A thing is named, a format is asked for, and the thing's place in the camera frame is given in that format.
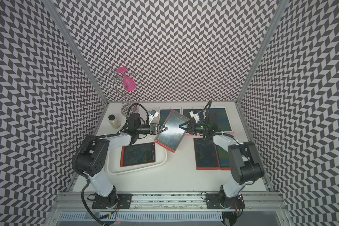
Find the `pink writing tablet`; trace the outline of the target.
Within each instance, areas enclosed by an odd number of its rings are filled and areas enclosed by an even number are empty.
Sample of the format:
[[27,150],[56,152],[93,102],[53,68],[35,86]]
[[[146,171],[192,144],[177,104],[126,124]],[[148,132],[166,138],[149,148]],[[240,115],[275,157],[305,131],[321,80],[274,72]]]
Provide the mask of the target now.
[[182,114],[192,120],[195,121],[195,119],[190,115],[190,112],[193,112],[193,114],[197,114],[198,112],[202,111],[203,108],[200,107],[182,107]]
[[163,125],[168,118],[171,111],[176,111],[178,113],[181,113],[180,107],[160,107],[159,112],[159,124]]
[[220,131],[234,134],[225,106],[211,106],[207,129],[212,129],[215,124]]

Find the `white plastic storage box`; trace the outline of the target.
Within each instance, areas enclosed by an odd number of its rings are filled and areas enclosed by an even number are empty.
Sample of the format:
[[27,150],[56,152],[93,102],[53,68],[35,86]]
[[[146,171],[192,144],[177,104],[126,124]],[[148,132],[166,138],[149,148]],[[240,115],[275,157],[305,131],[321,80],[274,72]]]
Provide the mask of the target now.
[[[154,142],[154,137],[139,139],[134,145]],[[109,151],[106,158],[104,170],[107,175],[122,175],[126,173],[138,172],[154,167],[159,167],[167,161],[167,150],[155,143],[155,163],[148,163],[136,166],[120,167],[122,147]]]

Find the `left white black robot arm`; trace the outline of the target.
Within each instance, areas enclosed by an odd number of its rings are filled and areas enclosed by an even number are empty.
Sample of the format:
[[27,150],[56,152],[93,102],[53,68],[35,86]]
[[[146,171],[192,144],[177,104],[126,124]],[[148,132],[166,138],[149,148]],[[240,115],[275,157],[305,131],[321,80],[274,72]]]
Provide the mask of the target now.
[[88,135],[72,160],[73,169],[95,189],[95,205],[111,209],[117,202],[116,188],[105,173],[106,157],[111,149],[121,149],[120,166],[137,166],[155,163],[154,142],[136,144],[141,134],[158,135],[167,131],[166,126],[150,123],[150,115],[143,119],[140,114],[130,114],[121,130],[115,134]]

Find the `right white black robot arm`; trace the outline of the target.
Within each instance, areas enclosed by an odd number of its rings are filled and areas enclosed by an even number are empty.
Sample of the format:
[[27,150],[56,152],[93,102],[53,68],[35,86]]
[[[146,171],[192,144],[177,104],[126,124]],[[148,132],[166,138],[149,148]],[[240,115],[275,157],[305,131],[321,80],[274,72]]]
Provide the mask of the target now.
[[227,183],[220,186],[217,199],[224,209],[244,209],[241,196],[242,190],[262,178],[265,174],[260,155],[253,142],[241,142],[218,128],[217,115],[210,107],[192,115],[189,120],[179,125],[188,134],[201,135],[204,140],[212,142],[214,147],[221,147],[228,154],[231,177]]

